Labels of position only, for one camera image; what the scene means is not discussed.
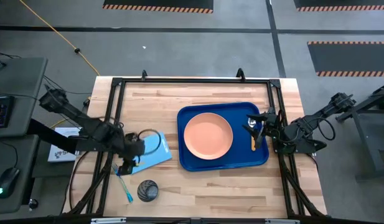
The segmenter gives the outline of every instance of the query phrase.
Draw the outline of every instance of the wooden table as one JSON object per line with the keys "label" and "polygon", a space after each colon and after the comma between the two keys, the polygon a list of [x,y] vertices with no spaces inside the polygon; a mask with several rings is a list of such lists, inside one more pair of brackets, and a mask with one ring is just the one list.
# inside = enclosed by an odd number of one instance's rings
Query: wooden table
{"label": "wooden table", "polygon": [[[111,79],[96,79],[89,116],[104,116]],[[281,86],[288,121],[304,116],[296,79],[281,79]],[[104,216],[286,218],[278,158],[270,139],[267,139],[269,159],[262,166],[188,172],[179,164],[178,111],[190,105],[241,101],[252,102],[260,111],[266,111],[269,107],[266,87],[260,84],[128,83],[120,119],[124,130],[128,133],[153,128],[164,132],[172,159],[122,177],[134,198],[132,204],[128,203],[119,180],[112,174]],[[316,207],[326,213],[315,163],[304,154],[296,154],[295,158],[302,189]],[[74,204],[91,184],[95,161],[96,153],[89,153],[76,172],[72,190]],[[117,156],[115,162],[121,164]],[[140,201],[136,193],[138,185],[147,179],[154,180],[159,186],[158,198],[149,203]],[[95,208],[99,195],[100,190],[95,197]],[[293,209],[297,212],[293,190],[291,195]]]}

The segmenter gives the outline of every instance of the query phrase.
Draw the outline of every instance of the round black object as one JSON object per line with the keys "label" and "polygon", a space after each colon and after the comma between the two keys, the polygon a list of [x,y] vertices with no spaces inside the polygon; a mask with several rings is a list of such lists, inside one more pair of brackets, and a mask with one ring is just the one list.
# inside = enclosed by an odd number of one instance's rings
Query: round black object
{"label": "round black object", "polygon": [[145,180],[138,187],[138,197],[143,202],[153,201],[159,194],[159,187],[153,180]]}

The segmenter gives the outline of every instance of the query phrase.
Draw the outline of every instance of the floor mat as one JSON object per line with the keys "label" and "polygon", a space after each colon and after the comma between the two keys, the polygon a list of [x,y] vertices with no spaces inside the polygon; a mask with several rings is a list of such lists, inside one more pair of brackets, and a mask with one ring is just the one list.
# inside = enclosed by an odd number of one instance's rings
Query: floor mat
{"label": "floor mat", "polygon": [[384,10],[384,0],[294,0],[300,12]]}
{"label": "floor mat", "polygon": [[213,13],[213,0],[105,0],[104,9]]}
{"label": "floor mat", "polygon": [[384,77],[384,41],[310,41],[320,77]]}

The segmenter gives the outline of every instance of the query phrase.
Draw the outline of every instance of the orange bowl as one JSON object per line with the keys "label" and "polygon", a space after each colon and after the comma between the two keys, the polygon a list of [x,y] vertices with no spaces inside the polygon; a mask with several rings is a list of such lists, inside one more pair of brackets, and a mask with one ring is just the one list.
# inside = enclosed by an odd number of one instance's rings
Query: orange bowl
{"label": "orange bowl", "polygon": [[201,113],[186,125],[184,141],[188,150],[201,159],[218,159],[233,142],[233,131],[225,118],[215,113]]}

